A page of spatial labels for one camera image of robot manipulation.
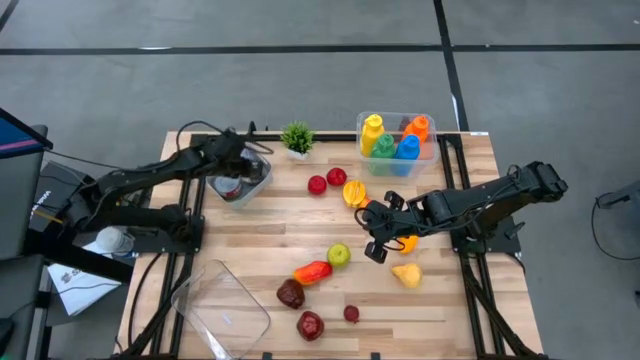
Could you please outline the yellow plastic bottle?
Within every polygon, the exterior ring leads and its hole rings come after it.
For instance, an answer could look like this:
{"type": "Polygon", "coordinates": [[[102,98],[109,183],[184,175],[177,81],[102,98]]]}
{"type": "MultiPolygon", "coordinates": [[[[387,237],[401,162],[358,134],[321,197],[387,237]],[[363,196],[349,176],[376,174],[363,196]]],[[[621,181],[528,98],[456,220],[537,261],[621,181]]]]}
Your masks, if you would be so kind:
{"type": "Polygon", "coordinates": [[[369,157],[378,138],[384,134],[384,120],[379,114],[369,115],[363,122],[360,149],[365,157],[369,157]]]}

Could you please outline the orange plastic bottle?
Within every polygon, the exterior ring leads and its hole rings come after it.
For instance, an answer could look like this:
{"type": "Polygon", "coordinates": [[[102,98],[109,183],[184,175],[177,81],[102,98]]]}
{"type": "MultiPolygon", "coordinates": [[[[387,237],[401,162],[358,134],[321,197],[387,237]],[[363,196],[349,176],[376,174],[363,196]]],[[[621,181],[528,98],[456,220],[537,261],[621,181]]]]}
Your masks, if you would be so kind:
{"type": "Polygon", "coordinates": [[[405,139],[409,135],[414,135],[419,138],[421,143],[425,143],[429,135],[429,125],[430,120],[426,115],[414,117],[405,127],[402,139],[405,139]]]}

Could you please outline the white printed carton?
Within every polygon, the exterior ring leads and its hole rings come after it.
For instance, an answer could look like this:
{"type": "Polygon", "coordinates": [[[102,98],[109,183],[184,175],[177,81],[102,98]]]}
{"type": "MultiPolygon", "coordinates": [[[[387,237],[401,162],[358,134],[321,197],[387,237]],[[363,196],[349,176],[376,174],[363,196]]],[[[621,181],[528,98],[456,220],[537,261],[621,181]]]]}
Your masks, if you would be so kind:
{"type": "Polygon", "coordinates": [[[83,272],[64,265],[53,264],[47,268],[70,316],[75,316],[121,285],[120,282],[83,272]]]}

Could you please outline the yellow pear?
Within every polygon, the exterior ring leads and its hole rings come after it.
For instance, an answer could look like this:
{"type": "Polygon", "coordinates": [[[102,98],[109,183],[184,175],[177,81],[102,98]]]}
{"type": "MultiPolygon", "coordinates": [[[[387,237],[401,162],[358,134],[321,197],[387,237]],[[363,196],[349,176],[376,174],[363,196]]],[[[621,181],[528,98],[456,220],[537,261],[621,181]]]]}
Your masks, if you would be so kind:
{"type": "Polygon", "coordinates": [[[418,264],[394,266],[391,272],[406,288],[418,288],[421,284],[422,269],[418,264]]]}

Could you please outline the dark red wrinkled fruit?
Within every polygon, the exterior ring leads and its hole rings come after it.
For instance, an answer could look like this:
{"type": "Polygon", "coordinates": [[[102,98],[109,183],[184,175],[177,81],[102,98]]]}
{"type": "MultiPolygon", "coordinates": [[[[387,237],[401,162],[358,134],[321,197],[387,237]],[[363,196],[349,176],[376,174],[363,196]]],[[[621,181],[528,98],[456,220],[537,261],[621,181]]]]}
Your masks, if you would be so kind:
{"type": "Polygon", "coordinates": [[[296,328],[304,340],[314,341],[324,332],[324,321],[318,314],[312,311],[305,311],[301,314],[296,328]]]}

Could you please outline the grey cabinet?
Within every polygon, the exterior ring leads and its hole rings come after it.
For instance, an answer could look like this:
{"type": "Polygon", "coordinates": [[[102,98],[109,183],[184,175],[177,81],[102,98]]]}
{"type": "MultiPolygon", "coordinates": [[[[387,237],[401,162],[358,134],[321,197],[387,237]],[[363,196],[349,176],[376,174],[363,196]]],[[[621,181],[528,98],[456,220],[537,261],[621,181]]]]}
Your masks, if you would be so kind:
{"type": "Polygon", "coordinates": [[[0,158],[0,260],[23,253],[43,153],[0,158]]]}

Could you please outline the small blue labelled can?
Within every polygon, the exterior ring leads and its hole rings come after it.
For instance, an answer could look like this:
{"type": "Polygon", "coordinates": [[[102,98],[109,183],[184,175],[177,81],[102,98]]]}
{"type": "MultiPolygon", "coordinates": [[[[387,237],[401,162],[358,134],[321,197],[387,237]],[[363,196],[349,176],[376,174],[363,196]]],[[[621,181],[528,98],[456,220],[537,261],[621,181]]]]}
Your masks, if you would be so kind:
{"type": "Polygon", "coordinates": [[[240,178],[216,177],[213,181],[214,190],[225,200],[231,201],[242,193],[243,182],[240,178]]]}

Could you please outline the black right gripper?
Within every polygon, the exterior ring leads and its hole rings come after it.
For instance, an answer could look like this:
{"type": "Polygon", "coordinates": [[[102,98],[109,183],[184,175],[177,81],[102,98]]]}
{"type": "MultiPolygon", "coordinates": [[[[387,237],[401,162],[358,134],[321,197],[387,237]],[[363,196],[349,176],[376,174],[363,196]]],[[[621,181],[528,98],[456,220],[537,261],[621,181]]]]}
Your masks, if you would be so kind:
{"type": "Polygon", "coordinates": [[[404,206],[404,198],[395,191],[389,190],[384,195],[389,206],[378,201],[371,201],[362,210],[362,227],[369,232],[374,241],[368,242],[364,255],[378,264],[384,264],[388,250],[384,244],[394,238],[411,235],[425,235],[425,214],[418,207],[419,201],[411,199],[404,206]]]}

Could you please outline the small potted green plant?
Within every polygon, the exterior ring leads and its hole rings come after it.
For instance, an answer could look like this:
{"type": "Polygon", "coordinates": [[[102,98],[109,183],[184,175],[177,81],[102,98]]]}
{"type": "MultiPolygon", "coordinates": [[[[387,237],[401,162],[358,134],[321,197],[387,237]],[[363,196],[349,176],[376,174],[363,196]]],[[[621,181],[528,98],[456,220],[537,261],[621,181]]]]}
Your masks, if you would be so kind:
{"type": "Polygon", "coordinates": [[[283,128],[280,141],[292,159],[303,161],[313,148],[314,132],[304,122],[293,122],[283,128]]]}

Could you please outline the dark brown wrinkled fruit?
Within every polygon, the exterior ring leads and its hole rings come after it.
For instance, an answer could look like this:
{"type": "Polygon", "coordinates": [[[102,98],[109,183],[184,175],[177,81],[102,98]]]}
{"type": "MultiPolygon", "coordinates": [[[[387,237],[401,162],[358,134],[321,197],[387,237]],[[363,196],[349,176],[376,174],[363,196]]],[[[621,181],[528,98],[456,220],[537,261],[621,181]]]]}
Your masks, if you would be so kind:
{"type": "Polygon", "coordinates": [[[277,298],[287,307],[299,309],[305,302],[303,286],[295,279],[287,279],[277,289],[277,298]]]}

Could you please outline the blue plastic bottle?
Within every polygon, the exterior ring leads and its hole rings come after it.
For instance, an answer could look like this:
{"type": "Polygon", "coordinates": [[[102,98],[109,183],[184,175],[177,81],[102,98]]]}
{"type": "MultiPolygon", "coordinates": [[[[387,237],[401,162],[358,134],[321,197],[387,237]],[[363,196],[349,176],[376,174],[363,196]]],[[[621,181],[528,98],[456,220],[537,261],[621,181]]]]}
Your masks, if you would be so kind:
{"type": "Polygon", "coordinates": [[[420,156],[421,141],[416,135],[407,135],[397,146],[392,171],[397,176],[408,176],[420,156]]]}

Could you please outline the green plastic bottle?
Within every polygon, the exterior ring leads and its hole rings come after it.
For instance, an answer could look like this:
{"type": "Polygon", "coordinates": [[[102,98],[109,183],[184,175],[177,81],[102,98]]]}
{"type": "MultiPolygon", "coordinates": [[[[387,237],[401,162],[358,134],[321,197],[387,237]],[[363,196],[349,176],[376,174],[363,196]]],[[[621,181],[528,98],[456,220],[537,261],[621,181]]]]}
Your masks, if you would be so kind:
{"type": "Polygon", "coordinates": [[[395,141],[390,134],[383,134],[373,146],[370,154],[369,170],[374,176],[388,176],[390,162],[395,155],[395,141]]]}

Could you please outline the green apple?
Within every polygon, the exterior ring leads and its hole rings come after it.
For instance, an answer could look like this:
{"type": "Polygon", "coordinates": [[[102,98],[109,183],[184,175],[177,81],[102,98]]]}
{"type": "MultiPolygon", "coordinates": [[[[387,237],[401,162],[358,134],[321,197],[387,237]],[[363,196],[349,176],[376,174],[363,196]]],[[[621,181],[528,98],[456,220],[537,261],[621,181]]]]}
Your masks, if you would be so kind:
{"type": "Polygon", "coordinates": [[[327,261],[333,267],[344,267],[350,262],[350,259],[350,249],[342,243],[332,245],[327,251],[327,261]]]}

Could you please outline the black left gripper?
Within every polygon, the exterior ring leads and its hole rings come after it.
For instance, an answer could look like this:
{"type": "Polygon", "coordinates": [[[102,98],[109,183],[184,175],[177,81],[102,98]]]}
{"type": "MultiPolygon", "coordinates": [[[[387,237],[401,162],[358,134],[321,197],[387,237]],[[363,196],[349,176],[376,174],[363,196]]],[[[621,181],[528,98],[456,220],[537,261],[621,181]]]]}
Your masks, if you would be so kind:
{"type": "Polygon", "coordinates": [[[241,180],[247,184],[258,183],[258,168],[251,167],[251,161],[266,164],[264,157],[256,150],[249,150],[248,160],[241,156],[245,149],[245,138],[237,134],[233,129],[224,130],[214,143],[214,157],[217,160],[217,169],[221,173],[246,173],[241,180]]]}

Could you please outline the clear plastic tub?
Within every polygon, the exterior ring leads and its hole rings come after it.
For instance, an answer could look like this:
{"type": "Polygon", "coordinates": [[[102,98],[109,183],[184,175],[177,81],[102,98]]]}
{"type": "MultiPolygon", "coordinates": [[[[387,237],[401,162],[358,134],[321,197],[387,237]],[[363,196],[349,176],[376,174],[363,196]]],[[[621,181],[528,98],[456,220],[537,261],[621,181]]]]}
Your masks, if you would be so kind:
{"type": "Polygon", "coordinates": [[[171,304],[217,360],[244,357],[271,324],[267,311],[219,260],[194,271],[171,304]]]}
{"type": "Polygon", "coordinates": [[[439,158],[439,150],[436,139],[436,122],[435,120],[424,113],[394,113],[394,112],[362,112],[358,115],[356,120],[356,153],[359,158],[362,173],[364,175],[374,177],[397,177],[397,178],[414,178],[429,166],[436,163],[439,158]],[[390,134],[394,137],[395,141],[395,153],[398,144],[403,140],[403,132],[409,122],[418,115],[426,115],[430,120],[429,135],[425,143],[421,143],[420,156],[416,160],[415,165],[408,176],[397,176],[392,171],[392,165],[394,158],[390,162],[390,174],[388,176],[374,176],[369,170],[370,156],[365,157],[361,153],[360,138],[362,125],[364,120],[371,114],[379,114],[384,120],[384,134],[390,134]]]}

